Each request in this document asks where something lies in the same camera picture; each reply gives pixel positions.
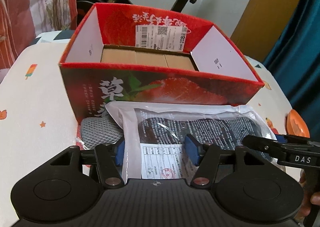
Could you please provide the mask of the person's right hand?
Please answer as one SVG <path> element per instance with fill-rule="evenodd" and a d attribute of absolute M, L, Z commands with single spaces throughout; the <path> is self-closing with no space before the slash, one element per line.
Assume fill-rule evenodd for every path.
<path fill-rule="evenodd" d="M 319 206 L 319 192 L 312 193 L 311 191 L 307 190 L 306 176 L 305 176 L 305 172 L 303 170 L 301 170 L 301 172 L 300 172 L 299 184 L 301 185 L 301 187 L 304 190 L 304 198 L 302 201 L 302 205 L 301 205 L 301 208 L 297 214 L 298 220 L 301 220 L 304 217 L 309 215 L 312 205 Z"/>

